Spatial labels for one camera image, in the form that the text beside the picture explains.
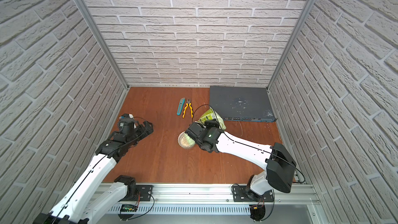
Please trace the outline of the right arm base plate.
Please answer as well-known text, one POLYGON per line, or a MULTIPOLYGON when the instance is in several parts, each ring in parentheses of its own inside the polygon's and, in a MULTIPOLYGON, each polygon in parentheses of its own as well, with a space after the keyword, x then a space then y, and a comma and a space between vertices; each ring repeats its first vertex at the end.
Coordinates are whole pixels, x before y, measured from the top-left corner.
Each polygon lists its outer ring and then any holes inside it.
POLYGON ((231 186, 231 193, 234 202, 268 203, 274 201, 274 192, 272 190, 266 191, 263 195, 258 195, 246 185, 233 184, 231 186))

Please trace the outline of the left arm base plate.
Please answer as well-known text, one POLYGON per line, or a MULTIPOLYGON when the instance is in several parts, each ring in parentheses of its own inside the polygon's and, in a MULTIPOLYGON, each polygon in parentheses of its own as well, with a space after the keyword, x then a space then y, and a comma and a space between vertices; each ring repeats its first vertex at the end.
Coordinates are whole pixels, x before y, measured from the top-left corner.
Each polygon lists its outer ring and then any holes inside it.
POLYGON ((127 186, 127 193, 126 196, 119 200, 121 201, 134 201, 137 202, 138 200, 143 202, 150 202, 152 193, 153 185, 130 185, 127 186))

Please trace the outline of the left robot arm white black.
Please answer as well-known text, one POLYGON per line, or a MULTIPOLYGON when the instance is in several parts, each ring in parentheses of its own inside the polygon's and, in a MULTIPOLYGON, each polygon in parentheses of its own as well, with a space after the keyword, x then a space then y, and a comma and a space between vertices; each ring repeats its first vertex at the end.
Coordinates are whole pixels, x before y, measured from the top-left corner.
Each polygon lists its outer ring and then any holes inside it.
POLYGON ((108 173, 131 147, 153 133, 153 124, 139 117, 124 114, 119 118, 118 130, 112 132, 95 151, 91 162, 59 203, 48 213, 40 213, 35 224, 95 224, 119 201, 141 200, 136 180, 121 175, 108 190, 91 202, 91 198, 108 173))

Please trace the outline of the teal utility knife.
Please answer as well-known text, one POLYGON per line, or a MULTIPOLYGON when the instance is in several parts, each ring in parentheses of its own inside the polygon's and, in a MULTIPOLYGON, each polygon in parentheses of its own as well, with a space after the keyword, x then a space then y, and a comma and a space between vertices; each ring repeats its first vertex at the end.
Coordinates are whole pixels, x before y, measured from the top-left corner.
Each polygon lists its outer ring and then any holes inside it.
POLYGON ((180 116, 184 107, 184 103, 185 103, 185 97, 181 98, 178 104, 178 109, 177 109, 177 116, 180 116))

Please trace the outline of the green oats bag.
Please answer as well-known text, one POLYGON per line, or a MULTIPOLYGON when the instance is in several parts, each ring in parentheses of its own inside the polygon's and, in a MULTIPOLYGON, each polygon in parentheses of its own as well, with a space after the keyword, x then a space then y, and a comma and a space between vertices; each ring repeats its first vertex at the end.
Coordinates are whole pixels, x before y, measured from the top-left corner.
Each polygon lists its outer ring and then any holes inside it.
POLYGON ((199 122, 204 124, 205 121, 212 121, 215 120, 216 123, 218 123, 221 127, 222 130, 226 130, 227 127, 224 124, 224 121, 222 119, 222 117, 215 112, 213 109, 209 109, 207 110, 200 118, 199 118, 199 122))

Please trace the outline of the yellow handled pliers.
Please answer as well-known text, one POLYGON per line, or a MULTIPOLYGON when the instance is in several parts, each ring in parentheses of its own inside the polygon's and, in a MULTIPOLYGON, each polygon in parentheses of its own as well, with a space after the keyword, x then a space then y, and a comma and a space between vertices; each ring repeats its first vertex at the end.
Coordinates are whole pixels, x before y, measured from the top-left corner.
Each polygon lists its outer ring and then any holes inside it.
POLYGON ((190 115, 191 115, 191 118, 193 118, 193 108, 192 108, 192 103, 191 103, 190 98, 187 99, 186 106, 184 107, 184 110, 183 110, 182 118, 185 118, 187 109, 190 109, 190 115))

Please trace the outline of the left green circuit board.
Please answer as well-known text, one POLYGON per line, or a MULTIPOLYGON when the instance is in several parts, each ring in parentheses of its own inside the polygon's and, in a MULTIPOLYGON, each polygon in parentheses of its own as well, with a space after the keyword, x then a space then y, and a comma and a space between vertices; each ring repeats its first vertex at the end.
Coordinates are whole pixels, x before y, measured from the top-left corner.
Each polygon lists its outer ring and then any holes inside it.
POLYGON ((122 204, 120 208, 121 213, 132 213, 136 212, 138 210, 137 205, 132 205, 132 204, 122 204))

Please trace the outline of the right black round connector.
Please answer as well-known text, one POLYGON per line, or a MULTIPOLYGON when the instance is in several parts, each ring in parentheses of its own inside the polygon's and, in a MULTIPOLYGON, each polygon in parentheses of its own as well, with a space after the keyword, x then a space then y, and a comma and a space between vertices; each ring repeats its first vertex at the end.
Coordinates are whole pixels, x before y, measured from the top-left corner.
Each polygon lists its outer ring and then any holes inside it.
POLYGON ((264 205, 250 205, 250 218, 253 219, 255 222, 261 221, 266 213, 266 208, 264 205))

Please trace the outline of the dark grey network switch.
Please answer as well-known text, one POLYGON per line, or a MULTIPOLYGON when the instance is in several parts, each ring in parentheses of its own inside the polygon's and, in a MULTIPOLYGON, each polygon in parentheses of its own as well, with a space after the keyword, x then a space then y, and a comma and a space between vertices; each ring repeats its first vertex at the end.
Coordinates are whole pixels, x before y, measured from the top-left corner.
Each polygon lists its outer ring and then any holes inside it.
POLYGON ((266 88, 211 86, 209 104, 223 120, 276 121, 266 88))

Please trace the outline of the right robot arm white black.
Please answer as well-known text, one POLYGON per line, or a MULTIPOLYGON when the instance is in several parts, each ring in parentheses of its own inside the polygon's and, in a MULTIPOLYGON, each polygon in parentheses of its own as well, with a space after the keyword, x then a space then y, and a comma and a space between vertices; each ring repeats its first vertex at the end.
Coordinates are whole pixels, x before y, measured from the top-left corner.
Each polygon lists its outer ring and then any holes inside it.
POLYGON ((263 169, 252 175, 246 186, 232 186, 235 202, 271 202, 274 190, 291 192, 296 162, 281 143, 271 146, 240 139, 221 129, 216 120, 192 123, 180 134, 178 142, 180 146, 198 145, 209 153, 231 154, 263 169))

